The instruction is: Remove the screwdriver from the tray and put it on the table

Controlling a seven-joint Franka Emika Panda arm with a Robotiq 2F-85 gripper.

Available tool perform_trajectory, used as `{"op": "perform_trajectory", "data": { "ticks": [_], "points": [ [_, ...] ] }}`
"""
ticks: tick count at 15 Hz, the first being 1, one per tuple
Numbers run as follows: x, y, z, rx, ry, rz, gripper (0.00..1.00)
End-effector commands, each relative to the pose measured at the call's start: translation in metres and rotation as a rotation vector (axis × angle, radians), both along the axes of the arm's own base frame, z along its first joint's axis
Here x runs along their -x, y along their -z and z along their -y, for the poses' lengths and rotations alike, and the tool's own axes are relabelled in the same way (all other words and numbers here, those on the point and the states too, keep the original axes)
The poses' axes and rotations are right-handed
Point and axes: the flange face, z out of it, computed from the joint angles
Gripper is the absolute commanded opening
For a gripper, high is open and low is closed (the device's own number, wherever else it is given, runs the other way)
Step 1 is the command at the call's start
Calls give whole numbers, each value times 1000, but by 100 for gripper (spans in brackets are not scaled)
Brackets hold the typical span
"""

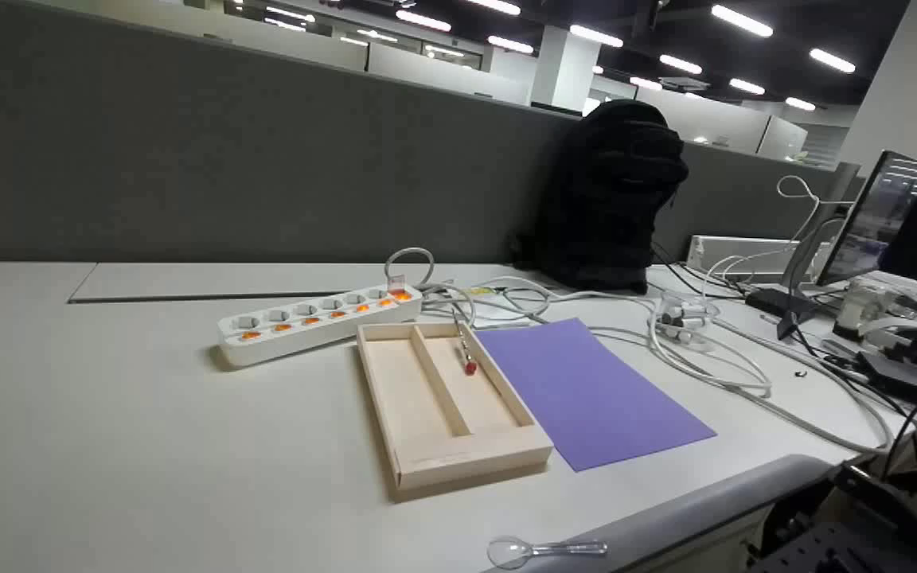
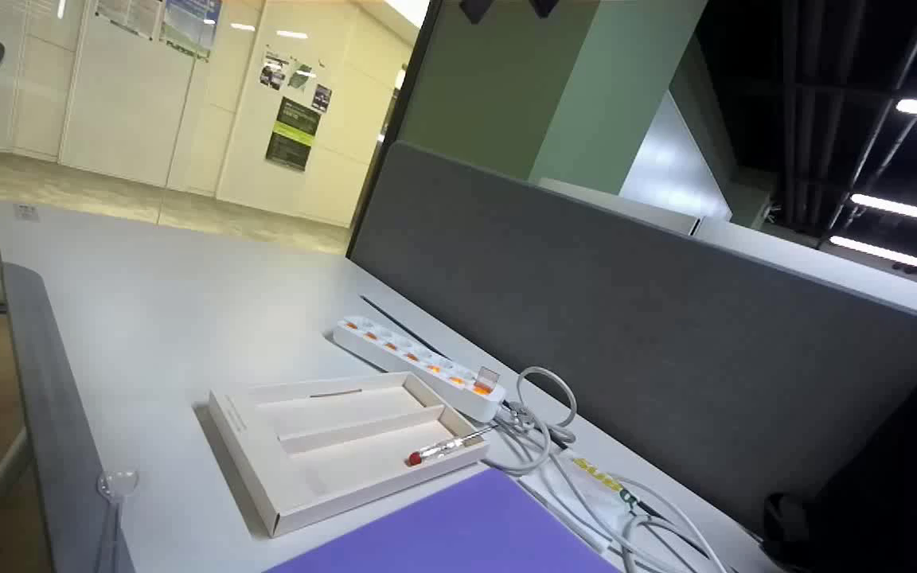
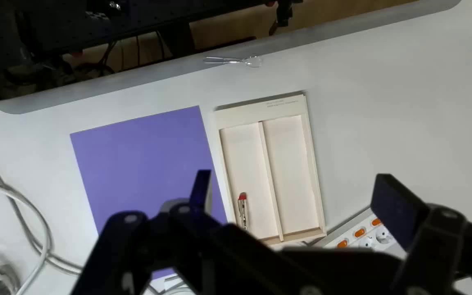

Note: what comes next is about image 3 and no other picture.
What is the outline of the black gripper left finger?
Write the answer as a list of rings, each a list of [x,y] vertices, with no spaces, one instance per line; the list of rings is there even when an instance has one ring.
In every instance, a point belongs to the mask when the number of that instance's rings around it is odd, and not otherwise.
[[[188,202],[193,208],[208,211],[211,208],[211,172],[198,170]]]

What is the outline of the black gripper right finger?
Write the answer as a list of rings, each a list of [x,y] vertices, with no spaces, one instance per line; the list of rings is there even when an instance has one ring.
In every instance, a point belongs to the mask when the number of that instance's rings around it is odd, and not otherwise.
[[[429,211],[428,205],[392,174],[375,175],[370,210],[405,251],[411,247]]]

